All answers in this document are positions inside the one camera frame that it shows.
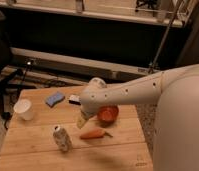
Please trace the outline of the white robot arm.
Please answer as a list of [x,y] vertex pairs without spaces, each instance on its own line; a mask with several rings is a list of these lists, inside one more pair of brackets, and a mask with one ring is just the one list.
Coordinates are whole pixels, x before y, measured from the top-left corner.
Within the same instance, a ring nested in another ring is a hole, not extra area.
[[108,86],[95,77],[80,94],[78,127],[99,109],[155,103],[153,171],[199,171],[199,64]]

